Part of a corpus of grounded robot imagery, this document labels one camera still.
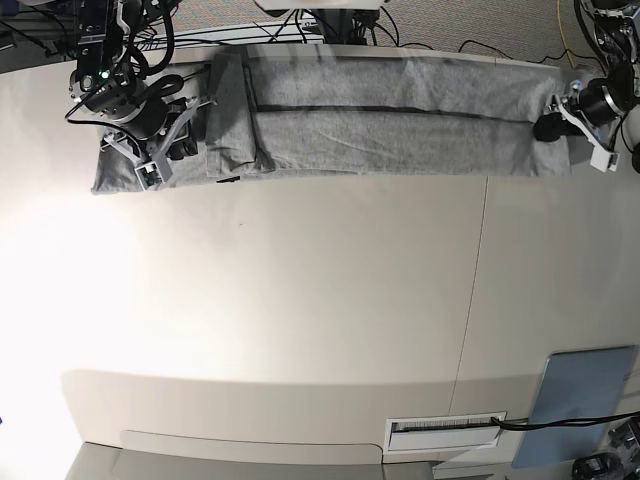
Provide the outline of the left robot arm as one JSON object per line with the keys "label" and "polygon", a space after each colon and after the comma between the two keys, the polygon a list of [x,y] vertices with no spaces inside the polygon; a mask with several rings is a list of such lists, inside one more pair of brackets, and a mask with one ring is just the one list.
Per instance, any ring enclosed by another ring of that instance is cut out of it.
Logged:
{"label": "left robot arm", "polygon": [[617,138],[630,112],[639,105],[639,3],[575,1],[574,14],[604,75],[551,97],[549,112],[533,127],[538,141],[583,136],[592,146],[590,165],[617,169]]}

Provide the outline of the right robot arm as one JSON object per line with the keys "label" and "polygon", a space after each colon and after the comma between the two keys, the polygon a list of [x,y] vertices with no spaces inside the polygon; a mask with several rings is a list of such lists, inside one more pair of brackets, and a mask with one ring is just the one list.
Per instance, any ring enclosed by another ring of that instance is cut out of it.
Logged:
{"label": "right robot arm", "polygon": [[174,1],[77,1],[73,107],[65,120],[100,129],[95,194],[206,181],[210,66],[173,68]]}

